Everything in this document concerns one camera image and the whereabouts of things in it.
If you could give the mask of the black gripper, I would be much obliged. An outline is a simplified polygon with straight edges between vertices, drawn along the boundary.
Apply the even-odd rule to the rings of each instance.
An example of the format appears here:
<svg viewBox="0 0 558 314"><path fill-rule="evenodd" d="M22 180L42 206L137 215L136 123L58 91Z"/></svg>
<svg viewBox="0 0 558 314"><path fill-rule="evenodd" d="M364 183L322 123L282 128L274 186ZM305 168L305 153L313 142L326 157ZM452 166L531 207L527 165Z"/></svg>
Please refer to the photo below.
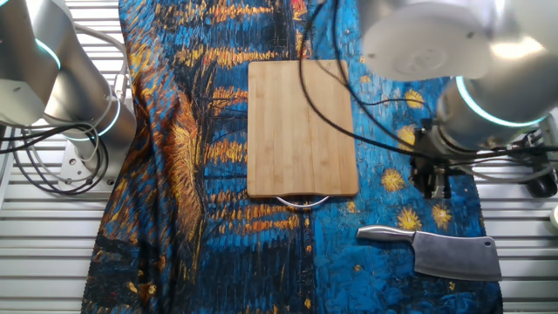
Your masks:
<svg viewBox="0 0 558 314"><path fill-rule="evenodd" d="M450 199L449 177L442 173L450 168L451 151L440 128L417 129L413 152L418 154L411 157L413 186L422 188L426 199Z"/></svg>

